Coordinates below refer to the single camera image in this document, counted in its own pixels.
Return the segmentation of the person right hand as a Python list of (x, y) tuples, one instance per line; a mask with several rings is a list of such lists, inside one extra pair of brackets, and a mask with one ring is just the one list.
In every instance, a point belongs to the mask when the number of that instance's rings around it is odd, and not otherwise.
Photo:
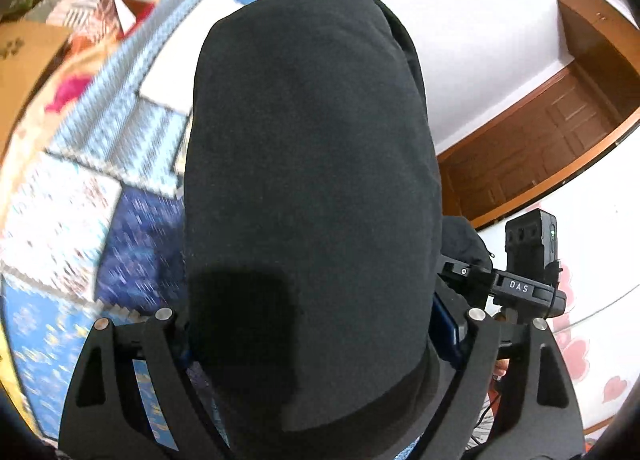
[(495, 363), (494, 372), (492, 373), (492, 377), (496, 381), (501, 380), (506, 375), (506, 372), (509, 369), (509, 364), (510, 364), (510, 360), (509, 359), (506, 359), (506, 358), (498, 359), (497, 362)]

